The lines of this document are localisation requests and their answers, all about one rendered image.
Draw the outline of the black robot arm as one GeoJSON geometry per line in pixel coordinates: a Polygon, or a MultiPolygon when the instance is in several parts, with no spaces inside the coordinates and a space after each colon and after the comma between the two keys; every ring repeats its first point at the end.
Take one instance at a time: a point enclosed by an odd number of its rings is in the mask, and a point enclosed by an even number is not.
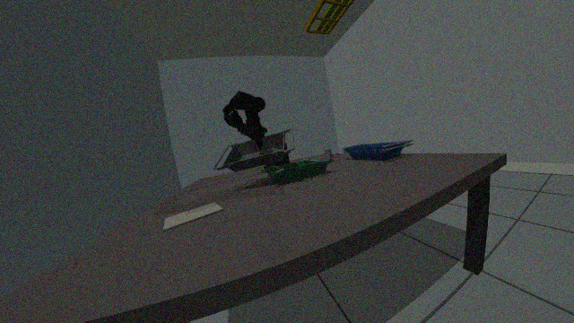
{"type": "Polygon", "coordinates": [[[223,117],[228,125],[238,129],[244,134],[246,128],[250,128],[249,123],[244,124],[237,110],[245,110],[246,117],[258,115],[265,107],[264,99],[254,95],[238,91],[230,100],[230,103],[223,109],[223,117]],[[236,110],[235,110],[236,109],[236,110]],[[233,112],[232,112],[233,111],[233,112]],[[232,113],[231,113],[232,112],[232,113]],[[231,113],[231,114],[230,114],[231,113]],[[230,115],[229,115],[230,114],[230,115]]]}

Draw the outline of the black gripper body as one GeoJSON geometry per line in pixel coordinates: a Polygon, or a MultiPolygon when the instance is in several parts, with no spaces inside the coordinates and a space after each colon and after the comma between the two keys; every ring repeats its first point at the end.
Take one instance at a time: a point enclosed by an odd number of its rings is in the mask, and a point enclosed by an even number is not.
{"type": "Polygon", "coordinates": [[[258,115],[253,115],[253,116],[249,116],[247,117],[246,122],[249,123],[250,128],[246,128],[244,129],[243,133],[244,135],[254,135],[254,134],[258,134],[258,133],[265,133],[267,132],[265,127],[262,127],[260,122],[259,122],[260,118],[258,115]]]}

